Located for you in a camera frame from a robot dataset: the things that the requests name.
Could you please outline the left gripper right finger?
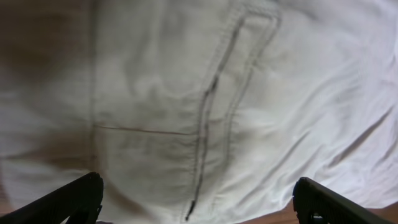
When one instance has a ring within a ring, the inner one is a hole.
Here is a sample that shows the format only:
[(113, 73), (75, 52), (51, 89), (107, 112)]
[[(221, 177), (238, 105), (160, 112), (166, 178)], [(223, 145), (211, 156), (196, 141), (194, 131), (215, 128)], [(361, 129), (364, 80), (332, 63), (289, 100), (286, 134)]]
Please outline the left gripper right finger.
[(392, 224), (308, 177), (296, 182), (292, 201), (300, 224)]

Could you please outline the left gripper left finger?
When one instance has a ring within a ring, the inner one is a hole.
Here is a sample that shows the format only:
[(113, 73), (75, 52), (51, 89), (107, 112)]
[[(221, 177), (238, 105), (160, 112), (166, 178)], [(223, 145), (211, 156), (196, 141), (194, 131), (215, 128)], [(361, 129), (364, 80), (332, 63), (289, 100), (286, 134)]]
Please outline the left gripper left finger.
[(95, 224), (102, 209), (104, 182), (90, 172), (1, 217), (1, 224)]

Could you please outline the beige cotton shorts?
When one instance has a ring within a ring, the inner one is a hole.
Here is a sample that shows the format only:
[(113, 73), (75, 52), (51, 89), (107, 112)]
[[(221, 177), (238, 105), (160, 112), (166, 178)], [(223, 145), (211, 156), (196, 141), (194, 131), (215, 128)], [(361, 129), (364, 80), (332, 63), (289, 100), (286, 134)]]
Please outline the beige cotton shorts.
[(396, 203), (397, 2), (2, 1), (1, 211), (90, 171), (111, 223)]

